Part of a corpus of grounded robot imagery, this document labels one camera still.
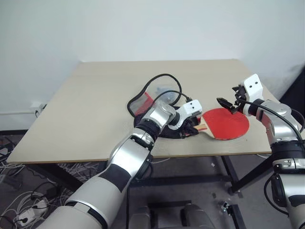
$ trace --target black table leg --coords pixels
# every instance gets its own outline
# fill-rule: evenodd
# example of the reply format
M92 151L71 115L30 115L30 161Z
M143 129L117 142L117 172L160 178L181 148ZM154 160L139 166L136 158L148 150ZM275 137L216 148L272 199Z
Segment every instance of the black table leg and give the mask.
M233 164L230 160L230 157L229 156L221 156L221 159L224 163L224 167L225 167L225 170L227 171L227 174L232 178L231 183L233 185L239 179L238 179L237 173L235 172L234 166L233 166Z
M73 192L82 185L80 180L57 164L27 164L26 166Z
M254 183L259 178L264 176L265 173L269 172L270 169L272 168L272 161L273 161L272 157L267 158L265 161L263 161L257 167L255 167L251 172L245 175L243 178L241 178L237 182L234 182L231 187L232 192L236 193L241 188L251 183Z
M246 229L246 225L244 224L243 216L242 216L237 204L230 205L227 208L227 211L228 211L229 216L232 216L236 229Z
M197 175L183 177L152 177L143 180L133 180L130 187L144 186L168 186L168 185L184 185L212 182L231 182L230 176L219 175Z

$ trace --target wooden paddle handle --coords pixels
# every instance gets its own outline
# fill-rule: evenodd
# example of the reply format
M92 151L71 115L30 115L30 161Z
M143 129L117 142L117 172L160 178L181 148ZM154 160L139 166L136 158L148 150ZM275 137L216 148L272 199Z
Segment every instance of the wooden paddle handle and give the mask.
M198 131L203 131L208 129L208 127L206 126L206 124L200 124L200 125L196 125L194 126L195 129L197 129Z

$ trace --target floor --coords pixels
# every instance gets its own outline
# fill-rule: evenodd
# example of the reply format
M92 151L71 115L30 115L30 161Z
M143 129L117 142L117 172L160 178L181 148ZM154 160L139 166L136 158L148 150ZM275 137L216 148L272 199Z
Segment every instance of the floor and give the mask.
M256 155L231 156L236 172L241 178L249 170L254 168L262 158ZM224 173L220 157L189 157L171 158L165 162L154 164L154 177L218 174ZM32 191L37 185L44 182L38 176L24 169L18 174L23 179L23 186L19 191L13 191L10 187L0 185L0 212L2 212L16 196L25 191ZM234 229L233 220L220 208L220 203L227 201L238 204L244 218L247 229L289 229L289 219L274 210L264 198L263 186L270 175L242 190L243 198L237 195L230 196L227 193L229 183L205 183L193 185L176 185L162 187L137 187L130 190L130 215L139 207L148 203L191 200L192 203L207 212L217 229ZM180 226L180 208L154 209L158 214L158 226ZM124 229L126 222L126 200L114 221L111 229ZM1 221L2 228L11 228L5 221Z

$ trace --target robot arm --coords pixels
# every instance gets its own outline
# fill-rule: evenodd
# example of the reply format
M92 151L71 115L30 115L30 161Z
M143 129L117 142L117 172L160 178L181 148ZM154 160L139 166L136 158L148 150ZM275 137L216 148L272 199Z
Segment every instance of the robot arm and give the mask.
M145 173L151 160L150 151L163 128L168 124L175 128L201 112L197 100L186 103L180 111L162 101L156 102L112 151L107 168L85 182L65 206L58 207L38 228L108 229L130 182Z
M294 229L304 229L305 148L297 123L291 116L291 108L285 104L265 101L257 74L242 81L233 90L236 92L234 105L237 107L223 98L218 98L217 101L233 114L241 112L255 116L266 127L274 158L274 175L271 178L273 200L278 206L287 209Z

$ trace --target beige tabletop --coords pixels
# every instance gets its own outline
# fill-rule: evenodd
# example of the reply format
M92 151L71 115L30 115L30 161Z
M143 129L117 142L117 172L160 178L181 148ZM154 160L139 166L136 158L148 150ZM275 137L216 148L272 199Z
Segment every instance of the beige tabletop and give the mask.
M252 73L239 60L80 63L16 146L10 163L106 160L133 128L127 102L152 77L170 73L203 111L220 107L216 97L234 101L233 86ZM265 99L276 101L264 87ZM159 138L155 157L269 153L265 128L249 117L250 129L230 141L205 133L186 139Z

